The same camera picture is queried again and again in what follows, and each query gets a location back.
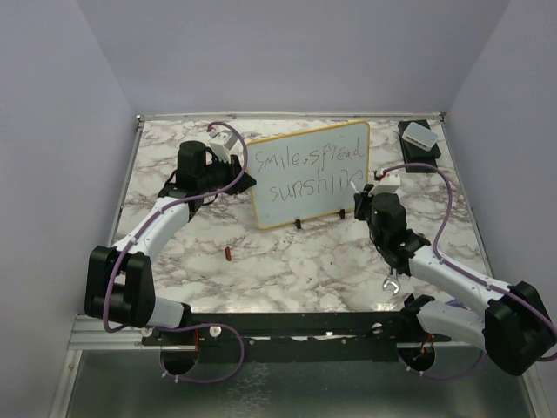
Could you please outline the yellow framed whiteboard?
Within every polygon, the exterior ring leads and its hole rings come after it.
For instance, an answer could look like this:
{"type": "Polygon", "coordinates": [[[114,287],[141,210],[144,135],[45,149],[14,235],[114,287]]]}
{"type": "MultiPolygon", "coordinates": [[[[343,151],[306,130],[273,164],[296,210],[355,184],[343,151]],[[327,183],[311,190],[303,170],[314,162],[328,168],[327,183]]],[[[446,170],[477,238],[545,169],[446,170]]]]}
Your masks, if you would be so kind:
{"type": "Polygon", "coordinates": [[[248,146],[257,227],[270,229],[354,208],[349,182],[369,181],[372,129],[364,120],[265,138],[248,146]]]}

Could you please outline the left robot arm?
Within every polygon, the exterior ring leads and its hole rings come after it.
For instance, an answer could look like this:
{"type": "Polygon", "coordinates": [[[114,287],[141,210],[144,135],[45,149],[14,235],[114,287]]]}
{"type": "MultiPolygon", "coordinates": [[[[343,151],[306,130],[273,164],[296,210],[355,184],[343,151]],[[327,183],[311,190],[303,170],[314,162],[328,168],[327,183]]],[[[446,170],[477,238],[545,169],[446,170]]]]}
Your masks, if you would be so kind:
{"type": "Polygon", "coordinates": [[[221,157],[215,145],[182,143],[177,167],[146,217],[112,246],[92,250],[84,296],[86,315],[102,320],[110,332],[159,327],[169,341],[187,341],[192,331],[191,308],[157,296],[152,263],[208,198],[240,194],[256,183],[238,155],[221,157]]]}

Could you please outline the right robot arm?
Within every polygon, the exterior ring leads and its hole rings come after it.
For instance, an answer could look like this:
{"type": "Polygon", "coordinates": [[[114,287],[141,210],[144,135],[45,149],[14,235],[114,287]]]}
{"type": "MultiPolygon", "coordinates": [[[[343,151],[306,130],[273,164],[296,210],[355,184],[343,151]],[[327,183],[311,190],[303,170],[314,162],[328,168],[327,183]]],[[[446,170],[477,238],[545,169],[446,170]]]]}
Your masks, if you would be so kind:
{"type": "Polygon", "coordinates": [[[406,223],[406,209],[395,193],[375,193],[367,185],[354,195],[354,216],[366,222],[370,240],[399,275],[436,286],[462,303],[450,307],[429,296],[406,304],[399,329],[408,340],[441,334],[481,349],[507,374],[520,376],[556,345],[556,327],[538,290],[521,281],[509,284],[481,275],[441,253],[406,223]]]}

